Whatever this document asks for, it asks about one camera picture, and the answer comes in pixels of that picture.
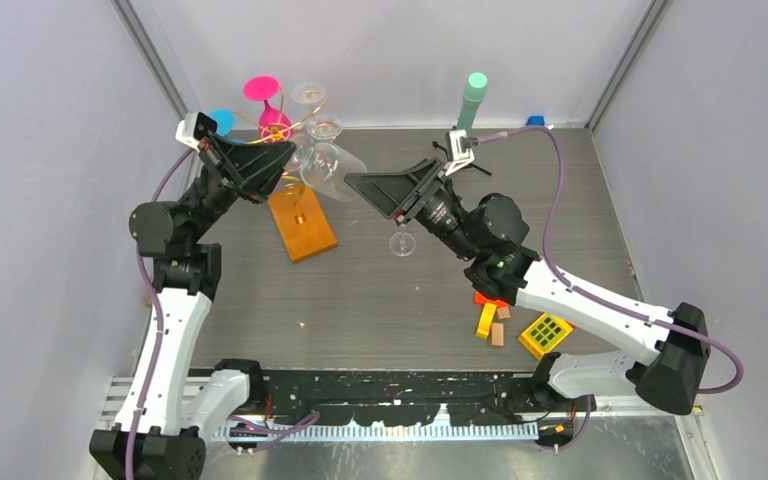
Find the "clear champagne flute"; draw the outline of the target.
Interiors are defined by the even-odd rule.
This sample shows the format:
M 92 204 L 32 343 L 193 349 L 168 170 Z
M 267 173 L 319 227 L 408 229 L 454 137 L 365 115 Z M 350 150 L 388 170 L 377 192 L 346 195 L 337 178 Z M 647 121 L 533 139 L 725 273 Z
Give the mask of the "clear champagne flute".
M 408 257 L 416 249 L 416 239 L 410 232 L 400 229 L 390 237 L 388 247 L 395 256 Z

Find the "clear tumbler wine glass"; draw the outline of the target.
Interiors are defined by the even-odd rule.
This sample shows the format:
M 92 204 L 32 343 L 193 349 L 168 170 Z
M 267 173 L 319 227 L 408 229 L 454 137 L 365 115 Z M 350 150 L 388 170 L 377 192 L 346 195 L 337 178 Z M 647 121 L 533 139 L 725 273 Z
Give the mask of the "clear tumbler wine glass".
M 340 202 L 350 202 L 356 192 L 345 182 L 348 174 L 367 172 L 358 157 L 330 141 L 314 141 L 309 135 L 296 133 L 291 137 L 296 150 L 285 170 L 298 174 L 314 191 Z

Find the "clear round wine glass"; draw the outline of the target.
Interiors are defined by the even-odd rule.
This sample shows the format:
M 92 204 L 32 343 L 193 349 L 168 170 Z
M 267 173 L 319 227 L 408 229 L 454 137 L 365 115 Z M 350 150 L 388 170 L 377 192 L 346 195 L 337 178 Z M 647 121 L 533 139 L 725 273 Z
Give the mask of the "clear round wine glass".
M 344 130 L 342 120 L 332 114 L 316 114 L 305 124 L 308 135 L 315 142 L 333 142 Z

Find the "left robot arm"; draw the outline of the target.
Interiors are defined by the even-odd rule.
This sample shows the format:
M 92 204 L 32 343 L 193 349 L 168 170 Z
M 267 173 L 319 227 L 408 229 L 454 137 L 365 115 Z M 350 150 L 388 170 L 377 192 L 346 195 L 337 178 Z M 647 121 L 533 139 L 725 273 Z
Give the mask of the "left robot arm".
M 154 197 L 129 217 L 138 268 L 152 305 L 149 331 L 113 424 L 92 433 L 89 452 L 112 479 L 198 479 L 208 445 L 235 410 L 267 398 L 256 361 L 216 369 L 190 401 L 184 387 L 222 272 L 222 247 L 202 237 L 238 200 L 263 204 L 297 147 L 208 135 L 193 141 L 202 163 L 176 200 Z

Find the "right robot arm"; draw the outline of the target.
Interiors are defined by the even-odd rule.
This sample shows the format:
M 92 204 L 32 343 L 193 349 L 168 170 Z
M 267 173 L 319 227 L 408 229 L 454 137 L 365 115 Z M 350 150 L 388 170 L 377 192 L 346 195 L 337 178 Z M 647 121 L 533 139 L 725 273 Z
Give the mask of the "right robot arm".
M 488 299 L 559 317 L 614 346 L 603 354 L 551 353 L 539 362 L 531 397 L 544 410 L 568 399 L 635 393 L 674 415 L 692 412 L 710 358 L 700 341 L 704 313 L 624 297 L 549 263 L 524 246 L 529 232 L 517 204 L 501 193 L 466 210 L 437 159 L 395 173 L 353 173 L 346 184 L 382 216 L 416 221 L 459 259 L 465 277 Z

